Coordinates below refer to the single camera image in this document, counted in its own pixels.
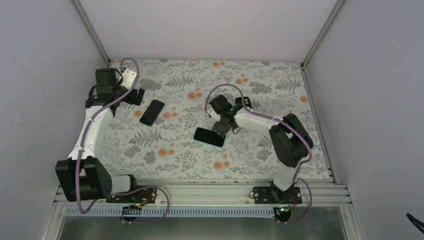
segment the smartphone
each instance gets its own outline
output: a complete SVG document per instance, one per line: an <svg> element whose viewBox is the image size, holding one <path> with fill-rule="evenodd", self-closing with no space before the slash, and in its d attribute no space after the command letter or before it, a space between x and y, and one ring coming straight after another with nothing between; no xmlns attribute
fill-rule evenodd
<svg viewBox="0 0 424 240"><path fill-rule="evenodd" d="M161 101L151 101L150 105L146 109L146 112L144 112L143 116L141 116L140 123L146 124L147 126L152 126L164 106L165 103Z"/></svg>
<svg viewBox="0 0 424 240"><path fill-rule="evenodd" d="M239 96L235 99L235 104L242 104L242 97ZM251 103L251 99L248 98L247 96L244 97L244 105L246 105L246 107L249 107L252 109L252 103Z"/></svg>
<svg viewBox="0 0 424 240"><path fill-rule="evenodd" d="M193 139L218 148L222 148L225 142L225 137L221 137L214 131L201 127L196 128Z"/></svg>

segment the phone screen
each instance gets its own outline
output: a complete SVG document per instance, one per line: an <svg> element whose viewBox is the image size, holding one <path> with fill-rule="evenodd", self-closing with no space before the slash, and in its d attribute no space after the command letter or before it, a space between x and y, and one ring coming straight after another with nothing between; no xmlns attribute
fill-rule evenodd
<svg viewBox="0 0 424 240"><path fill-rule="evenodd" d="M196 132L194 133L194 140L210 144L219 148L224 146L225 137L221 137L217 133L212 130L208 130L205 128L198 127Z"/></svg>
<svg viewBox="0 0 424 240"><path fill-rule="evenodd" d="M165 103L153 100L150 105L147 107L146 112L140 118L140 123L146 124L147 126L153 125L159 113L161 113L162 108L165 106Z"/></svg>

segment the floral patterned surface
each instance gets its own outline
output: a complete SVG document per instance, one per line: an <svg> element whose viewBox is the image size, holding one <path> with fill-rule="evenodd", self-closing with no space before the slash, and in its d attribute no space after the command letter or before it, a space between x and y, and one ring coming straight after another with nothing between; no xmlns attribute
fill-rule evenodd
<svg viewBox="0 0 424 240"><path fill-rule="evenodd" d="M112 60L118 68L120 59ZM329 178L311 106L298 63L269 61L209 61L138 59L138 88L145 89L140 106L122 103L116 111L100 154L115 174L161 179L272 179L278 160L269 136L248 129L227 134L217 148L193 140L197 127L210 129L214 121L204 114L209 91L216 85L239 86L252 108L277 116L293 113L310 134L315 147L312 161L299 176ZM132 70L134 64L125 62ZM231 87L218 88L230 103L239 97ZM152 126L139 123L152 100L165 107Z"/></svg>

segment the black mounting plate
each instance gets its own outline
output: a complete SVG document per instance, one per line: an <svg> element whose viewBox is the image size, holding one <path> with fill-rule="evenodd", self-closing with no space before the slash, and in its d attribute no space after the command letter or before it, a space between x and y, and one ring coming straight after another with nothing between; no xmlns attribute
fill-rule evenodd
<svg viewBox="0 0 424 240"><path fill-rule="evenodd" d="M296 199L296 204L302 203L301 189L297 186L292 187L291 191L285 196L282 201L277 201L271 194L269 186L255 186L253 188L254 204L293 204L292 195Z"/></svg>
<svg viewBox="0 0 424 240"><path fill-rule="evenodd" d="M115 196L106 198L106 202L109 204L138 204L146 201L146 195L141 193L149 193L150 201L147 204L154 204L156 200L157 190L155 188L147 188L131 195L127 196Z"/></svg>

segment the purple cable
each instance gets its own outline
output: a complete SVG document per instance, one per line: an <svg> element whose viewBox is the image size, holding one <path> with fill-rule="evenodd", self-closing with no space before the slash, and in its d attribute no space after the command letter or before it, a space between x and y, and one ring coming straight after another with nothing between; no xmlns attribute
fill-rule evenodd
<svg viewBox="0 0 424 240"><path fill-rule="evenodd" d="M239 93L240 93L240 95L241 95L241 99L243 99L244 97L243 97L243 92L242 92L242 90L240 89L240 88L238 88L237 86L235 86L235 85L233 85L233 84L229 84L229 83L223 83L223 84L219 84L218 86L216 86L216 87L214 87L214 88L212 88L212 90L209 92L209 94L207 95L207 97L206 97L206 102L205 102L205 104L204 104L204 112L205 113L208 113L208 110L207 110L207 108L208 108L208 101L209 101L209 97L211 96L211 94L217 89L217 88L219 88L219 87L222 87L222 86L230 86L230 87L233 87L233 88L235 88ZM289 126L287 123L285 123L285 122L283 122L283 120L281 120L281 119L278 119L278 118L275 118L275 116L271 116L271 115L268 115L268 114L264 114L264 113L261 113L261 112L257 112L257 111L253 111L251 108L248 108L248 107L246 107L246 105L245 105L245 101L241 101L241 104L243 105L243 108L248 112L248 113L251 113L251 114L253 114L253 115L256 115L256 116L259 116L259 117L263 117L263 118L266 118L266 119L270 119L270 120L274 120L274 121L277 121L277 122L279 122L280 124L282 124L284 127L286 127L286 128L288 128L294 135L296 135L296 137L298 137L299 139L300 139L300 141L305 145L305 147L306 147L306 149L307 149L307 153L308 153L308 159L306 159L305 161L302 161L302 162L300 162L299 163L299 167L296 169L296 171L294 172L294 175L293 175L293 182L294 183L296 183L296 177L298 176L298 174L299 174L299 171L301 170L301 166L303 165L303 164L305 164L305 163L308 163L308 162L310 162L311 161L311 159L312 159L312 152L311 152L311 148L309 147L309 145L308 145L308 143L305 141L305 139L297 132L297 131L295 131L291 126Z"/></svg>
<svg viewBox="0 0 424 240"><path fill-rule="evenodd" d="M309 205L307 206L307 210L306 210L306 212L303 216L301 216L299 219L297 219L295 221L291 221L291 222L285 221L284 225L300 223L301 221L303 221L305 219L305 217L309 214L309 211L311 210L311 206L312 206L312 191L311 191L311 188L309 187L307 182L305 180L303 180L302 178L298 177L297 179L302 181L306 185L307 190L309 191ZM278 220L275 216L273 216L272 218L277 222L277 224L280 224L280 220Z"/></svg>
<svg viewBox="0 0 424 240"><path fill-rule="evenodd" d="M87 137L87 133L89 132L90 126L92 125L92 122L94 122L94 119L97 117L97 115L99 115L101 112L103 112L103 110L108 109L110 106L116 104L117 102L121 101L123 98L125 98L128 94L130 94L130 92L136 87L136 84L139 81L139 76L140 76L140 68L139 65L137 64L137 61L131 57L126 57L123 58L120 61L120 66L122 67L123 63L126 60L130 60L134 63L135 68L137 69L137 74L135 75L135 80L132 83L131 87L128 89L128 91L126 91L122 96L118 97L117 99L115 99L114 101L110 102L109 104L105 105L104 107L102 107L101 109L99 109L98 111L96 111L90 118L90 120L88 121L87 125L85 126L84 132L82 133L81 136L81 142L79 144L79 151L78 151L78 157L76 158L76 168L75 168L75 192L76 192L76 204L78 205L78 210L80 213L82 214L86 214L90 211L90 209L92 208L92 206L94 205L94 203L96 203L97 199L93 200L90 205L87 207L86 210L83 209L83 206L81 204L81 193L80 193L80 164L81 164L81 158L83 156L83 149L84 149L84 143L86 141L86 137Z"/></svg>
<svg viewBox="0 0 424 240"><path fill-rule="evenodd" d="M125 192L125 193L117 193L117 194L115 194L115 196L127 196L127 195L131 195L131 194L135 194L136 192L139 192L139 191L145 190L145 189L157 189L157 190L161 191L163 193L163 195L165 195L165 198L166 198L166 211L165 211L165 213L161 217L159 217L158 219L156 219L154 221L147 221L147 222L145 222L145 221L135 221L134 224L141 224L141 225L143 225L143 224L155 224L155 223L158 223L158 222L162 221L165 218L165 216L170 211L170 199L168 198L167 193L162 188L157 187L157 186L144 186L144 187L140 187L140 188L138 188L138 189L136 189L134 191ZM124 214L126 214L127 212L132 211L132 210L134 210L134 209L128 208L128 209L125 209L122 212L122 214L120 216L120 219L121 219L122 223L128 223L128 224L131 224L132 223L132 221L124 220Z"/></svg>

